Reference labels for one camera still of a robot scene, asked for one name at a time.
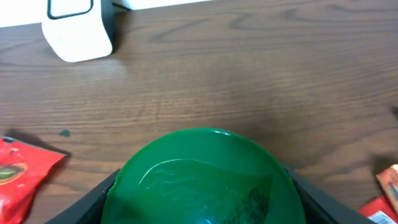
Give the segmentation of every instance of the table surface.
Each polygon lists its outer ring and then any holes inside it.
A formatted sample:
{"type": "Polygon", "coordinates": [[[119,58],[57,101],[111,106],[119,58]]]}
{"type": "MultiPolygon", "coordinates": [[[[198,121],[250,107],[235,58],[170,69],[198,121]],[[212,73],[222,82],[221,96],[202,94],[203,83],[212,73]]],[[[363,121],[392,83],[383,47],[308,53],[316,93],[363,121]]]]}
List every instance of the table surface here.
{"type": "Polygon", "coordinates": [[[59,59],[40,24],[0,29],[0,132],[71,158],[28,223],[185,128],[246,136],[351,208],[398,161],[398,1],[225,0],[117,15],[118,50],[59,59]],[[58,135],[70,131],[70,137],[58,135]]]}

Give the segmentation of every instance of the printed logo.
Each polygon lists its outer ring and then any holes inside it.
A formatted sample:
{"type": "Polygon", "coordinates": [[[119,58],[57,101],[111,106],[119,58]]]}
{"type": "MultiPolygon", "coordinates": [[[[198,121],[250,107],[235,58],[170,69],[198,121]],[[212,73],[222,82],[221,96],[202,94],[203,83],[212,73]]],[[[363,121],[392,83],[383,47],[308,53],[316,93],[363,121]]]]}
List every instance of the printed logo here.
{"type": "Polygon", "coordinates": [[[0,185],[8,184],[20,177],[27,170],[27,165],[11,164],[0,166],[0,185]]]}

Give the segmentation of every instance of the white device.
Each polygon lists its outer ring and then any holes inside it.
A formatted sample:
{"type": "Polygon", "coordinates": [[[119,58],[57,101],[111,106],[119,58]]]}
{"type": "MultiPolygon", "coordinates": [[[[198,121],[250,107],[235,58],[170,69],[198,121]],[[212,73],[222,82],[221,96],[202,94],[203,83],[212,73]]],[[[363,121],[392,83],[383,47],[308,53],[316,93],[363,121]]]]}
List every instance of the white device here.
{"type": "Polygon", "coordinates": [[[111,0],[48,0],[44,37],[64,61],[80,62],[113,51],[111,0]]]}

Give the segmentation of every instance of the food wrapper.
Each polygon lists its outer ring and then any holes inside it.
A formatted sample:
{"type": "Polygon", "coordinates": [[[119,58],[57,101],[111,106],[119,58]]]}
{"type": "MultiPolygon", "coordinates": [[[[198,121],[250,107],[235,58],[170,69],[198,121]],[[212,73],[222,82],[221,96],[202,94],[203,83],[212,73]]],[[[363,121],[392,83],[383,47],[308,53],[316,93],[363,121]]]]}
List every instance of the food wrapper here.
{"type": "Polygon", "coordinates": [[[398,164],[390,166],[377,176],[381,187],[387,195],[395,213],[398,213],[398,164]]]}
{"type": "Polygon", "coordinates": [[[0,137],[0,224],[21,223],[37,186],[65,155],[0,137]]]}
{"type": "Polygon", "coordinates": [[[398,217],[386,196],[380,196],[358,210],[374,223],[397,224],[398,217]]]}

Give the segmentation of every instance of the green plastic bowl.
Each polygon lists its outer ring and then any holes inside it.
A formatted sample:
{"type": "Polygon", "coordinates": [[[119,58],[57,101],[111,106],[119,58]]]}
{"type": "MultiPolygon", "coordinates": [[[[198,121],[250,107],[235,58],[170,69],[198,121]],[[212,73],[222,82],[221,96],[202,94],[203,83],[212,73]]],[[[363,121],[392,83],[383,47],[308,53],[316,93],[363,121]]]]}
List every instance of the green plastic bowl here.
{"type": "Polygon", "coordinates": [[[282,166],[256,143],[213,128],[177,131],[122,168],[102,224],[305,224],[282,166]]]}

